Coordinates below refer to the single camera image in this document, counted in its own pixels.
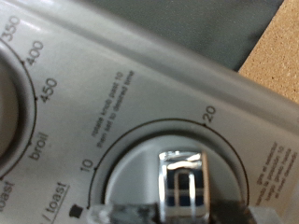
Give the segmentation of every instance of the chrome knob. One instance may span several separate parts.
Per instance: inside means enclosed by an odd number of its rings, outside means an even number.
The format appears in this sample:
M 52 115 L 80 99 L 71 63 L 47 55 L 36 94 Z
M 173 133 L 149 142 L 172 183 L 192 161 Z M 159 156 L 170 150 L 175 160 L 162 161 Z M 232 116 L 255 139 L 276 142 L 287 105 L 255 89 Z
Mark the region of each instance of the chrome knob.
M 159 209 L 162 223 L 208 223 L 209 181 L 205 152 L 159 154 Z

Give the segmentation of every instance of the dial knob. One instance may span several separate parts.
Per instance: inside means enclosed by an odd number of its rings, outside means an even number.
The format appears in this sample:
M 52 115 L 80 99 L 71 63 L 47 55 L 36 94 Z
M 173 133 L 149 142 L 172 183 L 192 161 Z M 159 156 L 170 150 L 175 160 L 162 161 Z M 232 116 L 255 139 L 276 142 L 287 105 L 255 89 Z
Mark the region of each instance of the dial knob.
M 18 123 L 18 99 L 10 73 L 10 67 L 0 58 L 0 156 L 13 139 Z

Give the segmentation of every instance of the cork board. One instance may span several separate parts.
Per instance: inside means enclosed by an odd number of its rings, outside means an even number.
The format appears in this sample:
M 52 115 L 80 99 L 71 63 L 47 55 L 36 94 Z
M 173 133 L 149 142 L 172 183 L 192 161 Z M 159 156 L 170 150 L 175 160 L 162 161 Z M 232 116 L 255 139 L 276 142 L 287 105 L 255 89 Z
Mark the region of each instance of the cork board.
M 285 0 L 239 70 L 299 104 L 299 0 Z

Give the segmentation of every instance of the dark gray background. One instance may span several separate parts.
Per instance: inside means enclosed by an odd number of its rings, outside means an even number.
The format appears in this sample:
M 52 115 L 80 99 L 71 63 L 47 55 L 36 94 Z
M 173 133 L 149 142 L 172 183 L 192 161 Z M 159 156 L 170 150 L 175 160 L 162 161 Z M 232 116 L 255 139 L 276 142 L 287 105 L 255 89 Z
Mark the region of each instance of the dark gray background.
M 89 0 L 238 70 L 283 0 Z

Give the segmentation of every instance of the brown cork surface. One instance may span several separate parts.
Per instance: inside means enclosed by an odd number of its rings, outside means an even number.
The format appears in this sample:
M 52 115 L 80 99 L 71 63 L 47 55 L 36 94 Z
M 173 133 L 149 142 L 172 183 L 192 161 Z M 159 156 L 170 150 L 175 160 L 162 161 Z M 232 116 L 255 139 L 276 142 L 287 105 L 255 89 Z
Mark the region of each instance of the brown cork surface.
M 299 0 L 285 0 L 239 73 L 299 104 Z

